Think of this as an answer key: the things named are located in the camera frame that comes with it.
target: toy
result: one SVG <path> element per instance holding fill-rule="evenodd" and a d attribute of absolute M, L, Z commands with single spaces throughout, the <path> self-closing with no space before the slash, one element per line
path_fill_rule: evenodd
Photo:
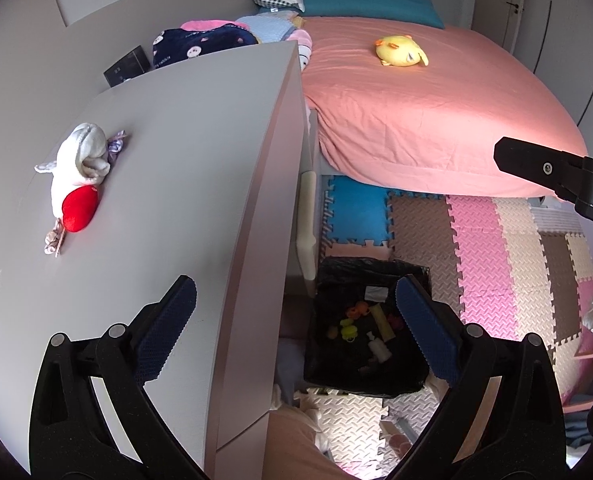
<path fill-rule="evenodd" d="M 336 339 L 338 335 L 339 335 L 339 327 L 337 327 L 337 326 L 331 326 L 328 329 L 328 332 L 325 333 L 325 336 L 328 339 Z"/>
<path fill-rule="evenodd" d="M 392 327 L 393 330 L 403 330 L 405 327 L 405 323 L 403 322 L 403 318 L 395 316 L 394 314 L 388 314 L 387 317 L 388 324 Z"/>
<path fill-rule="evenodd" d="M 51 173 L 54 228 L 46 236 L 46 254 L 59 255 L 66 232 L 77 232 L 92 220 L 99 205 L 97 186 L 103 182 L 119 152 L 125 132 L 107 139 L 99 126 L 79 124 L 64 140 L 56 160 L 35 166 L 37 173 Z"/>
<path fill-rule="evenodd" d="M 352 343 L 357 338 L 357 335 L 359 335 L 359 329 L 354 325 L 347 325 L 341 329 L 341 337 L 348 343 Z"/>
<path fill-rule="evenodd" d="M 428 57 L 411 36 L 386 36 L 375 41 L 375 46 L 384 66 L 411 66 L 419 61 L 428 65 Z"/>
<path fill-rule="evenodd" d="M 395 331 L 392 330 L 390 323 L 387 322 L 385 319 L 385 314 L 383 313 L 383 308 L 381 307 L 380 303 L 374 305 L 370 312 L 372 313 L 372 317 L 375 319 L 375 323 L 377 324 L 377 328 L 379 329 L 379 333 L 383 338 L 383 341 L 390 341 L 390 339 L 394 339 L 396 337 Z"/>
<path fill-rule="evenodd" d="M 365 301 L 357 301 L 355 306 L 351 306 L 345 311 L 345 315 L 355 321 L 361 316 L 367 316 L 369 313 L 370 307 Z"/>
<path fill-rule="evenodd" d="M 389 351 L 388 347 L 381 339 L 374 337 L 374 334 L 368 332 L 368 338 L 370 339 L 368 346 L 372 351 L 372 354 L 379 360 L 380 363 L 385 363 L 390 357 L 392 352 Z"/>

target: folded clothes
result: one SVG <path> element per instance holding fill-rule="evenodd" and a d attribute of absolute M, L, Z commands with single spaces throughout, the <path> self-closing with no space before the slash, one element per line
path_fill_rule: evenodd
<path fill-rule="evenodd" d="M 241 22 L 229 22 L 227 20 L 193 20 L 191 22 L 185 22 L 179 28 L 187 31 L 201 31 L 212 30 L 213 28 L 223 27 L 224 25 L 238 25 L 239 27 L 250 30 L 247 24 Z"/>
<path fill-rule="evenodd" d="M 285 40 L 296 30 L 288 20 L 266 16 L 244 16 L 238 22 L 245 23 L 260 43 L 274 43 Z"/>
<path fill-rule="evenodd" d="M 232 23 L 206 31 L 171 28 L 154 40 L 152 64 L 161 68 L 191 57 L 257 43 L 253 33 Z"/>

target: white door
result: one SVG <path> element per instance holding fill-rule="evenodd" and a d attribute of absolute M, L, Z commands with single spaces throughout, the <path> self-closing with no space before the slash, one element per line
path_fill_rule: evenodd
<path fill-rule="evenodd" d="M 472 30 L 512 53 L 522 12 L 523 0 L 475 0 Z"/>

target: blue gripper pad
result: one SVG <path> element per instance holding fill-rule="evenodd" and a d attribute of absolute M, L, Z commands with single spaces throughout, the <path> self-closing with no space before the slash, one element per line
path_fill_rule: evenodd
<path fill-rule="evenodd" d="M 134 380 L 153 381 L 161 372 L 180 333 L 196 307 L 196 285 L 191 278 L 180 278 L 158 304 L 159 313 L 135 349 Z"/>
<path fill-rule="evenodd" d="M 397 282 L 396 298 L 397 308 L 432 372 L 439 379 L 448 381 L 453 388 L 461 376 L 458 361 L 461 339 L 458 331 L 439 319 L 430 297 L 419 290 L 411 279 L 401 278 Z"/>

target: white plush toy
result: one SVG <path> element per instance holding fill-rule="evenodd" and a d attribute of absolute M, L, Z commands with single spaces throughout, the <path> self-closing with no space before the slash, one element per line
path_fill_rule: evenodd
<path fill-rule="evenodd" d="M 110 173 L 124 138 L 121 131 L 108 140 L 96 124 L 79 124 L 61 144 L 55 161 L 35 166 L 38 173 L 52 173 L 56 224 L 46 237 L 46 254 L 58 254 L 65 231 L 80 231 L 92 220 L 99 200 L 96 186 Z"/>

